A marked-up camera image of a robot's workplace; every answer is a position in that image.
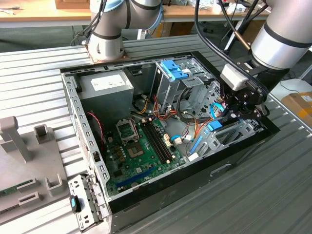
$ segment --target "floor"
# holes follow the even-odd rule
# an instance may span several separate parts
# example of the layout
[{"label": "floor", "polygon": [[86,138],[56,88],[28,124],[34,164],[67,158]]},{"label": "floor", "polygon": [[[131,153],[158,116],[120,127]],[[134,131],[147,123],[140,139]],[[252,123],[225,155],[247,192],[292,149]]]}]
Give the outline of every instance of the floor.
[{"label": "floor", "polygon": [[[206,36],[220,48],[224,48],[228,37],[221,43],[220,40],[226,32],[224,22],[208,22],[208,29],[213,33],[207,33]],[[74,27],[45,27],[45,28],[18,28],[18,29],[0,29],[0,52],[34,50],[43,48],[53,48],[69,46],[73,35],[82,29],[81,26]],[[137,30],[123,30],[124,40],[134,40],[137,38]],[[235,42],[231,49],[230,57],[237,58],[246,53],[246,50],[239,42]],[[312,64],[312,53],[308,52],[305,56],[291,69],[291,72],[285,79],[299,77]],[[312,84],[312,71],[305,76],[304,80]]]}]

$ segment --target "workbench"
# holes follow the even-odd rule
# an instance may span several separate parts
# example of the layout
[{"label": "workbench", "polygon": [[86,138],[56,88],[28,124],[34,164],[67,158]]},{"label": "workbench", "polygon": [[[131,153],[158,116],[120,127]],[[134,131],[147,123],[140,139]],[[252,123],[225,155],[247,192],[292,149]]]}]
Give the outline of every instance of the workbench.
[{"label": "workbench", "polygon": [[[126,41],[137,59],[199,51],[225,64],[196,35]],[[19,133],[45,123],[54,129],[68,179],[86,172],[66,106],[59,68],[90,64],[83,46],[3,53],[0,117],[15,115]],[[272,95],[269,118],[281,131],[238,167],[120,234],[311,233],[312,129]],[[0,226],[0,233],[71,233],[79,229],[69,199]],[[98,225],[87,234],[104,233]]]},{"label": "workbench", "polygon": [[[14,10],[15,15],[0,12],[0,28],[19,27],[49,27],[88,25],[91,21],[89,9],[58,10],[54,0],[1,0],[0,8],[19,6]],[[194,7],[192,6],[164,6],[165,22],[194,21]],[[233,20],[242,20],[246,12],[235,13]],[[257,20],[264,20],[269,13],[264,11]],[[225,21],[222,12],[214,13],[211,8],[199,11],[200,21]]]}]

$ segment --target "cardboard box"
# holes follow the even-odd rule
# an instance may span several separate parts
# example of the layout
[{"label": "cardboard box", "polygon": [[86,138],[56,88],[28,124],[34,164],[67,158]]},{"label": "cardboard box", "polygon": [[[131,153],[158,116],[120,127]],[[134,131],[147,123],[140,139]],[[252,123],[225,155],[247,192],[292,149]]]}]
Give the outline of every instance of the cardboard box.
[{"label": "cardboard box", "polygon": [[170,36],[189,35],[194,26],[194,22],[174,22],[171,27]]},{"label": "cardboard box", "polygon": [[89,9],[90,0],[54,0],[57,9]]},{"label": "cardboard box", "polygon": [[250,22],[250,24],[248,25],[247,29],[245,30],[245,32],[243,33],[243,38],[247,41],[247,42],[253,42],[254,39],[256,38],[256,36],[258,35],[260,29],[262,28],[262,26],[264,25],[265,20],[253,20]]},{"label": "cardboard box", "polygon": [[165,38],[168,37],[170,35],[170,31],[171,31],[171,27],[172,27],[172,22],[166,22],[163,23],[161,22],[156,29],[152,29],[152,34],[151,37],[153,38]]},{"label": "cardboard box", "polygon": [[282,99],[282,103],[312,127],[312,92],[289,94]]}]

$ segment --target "ram slot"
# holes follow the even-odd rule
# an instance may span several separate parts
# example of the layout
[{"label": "ram slot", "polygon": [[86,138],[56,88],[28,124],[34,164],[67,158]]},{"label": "ram slot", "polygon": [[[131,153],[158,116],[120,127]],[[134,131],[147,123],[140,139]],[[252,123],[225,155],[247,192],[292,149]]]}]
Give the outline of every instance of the ram slot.
[{"label": "ram slot", "polygon": [[172,156],[165,146],[164,142],[159,137],[158,133],[154,129],[154,126],[151,123],[146,123],[143,125],[143,131],[150,141],[153,149],[156,151],[157,156],[162,164],[167,163],[167,160],[171,161]]}]

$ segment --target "label sticker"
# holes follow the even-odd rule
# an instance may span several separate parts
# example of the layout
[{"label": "label sticker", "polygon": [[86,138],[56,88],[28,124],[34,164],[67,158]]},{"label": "label sticker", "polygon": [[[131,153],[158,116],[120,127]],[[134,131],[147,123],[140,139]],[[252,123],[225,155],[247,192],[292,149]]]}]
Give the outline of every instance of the label sticker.
[{"label": "label sticker", "polygon": [[91,80],[91,84],[95,91],[114,88],[125,85],[121,75],[112,75],[109,77],[101,77]]},{"label": "label sticker", "polygon": [[305,101],[312,101],[312,98],[310,96],[307,95],[302,95],[301,96]]},{"label": "label sticker", "polygon": [[185,68],[182,70],[183,73],[191,73],[191,71],[188,68]]}]

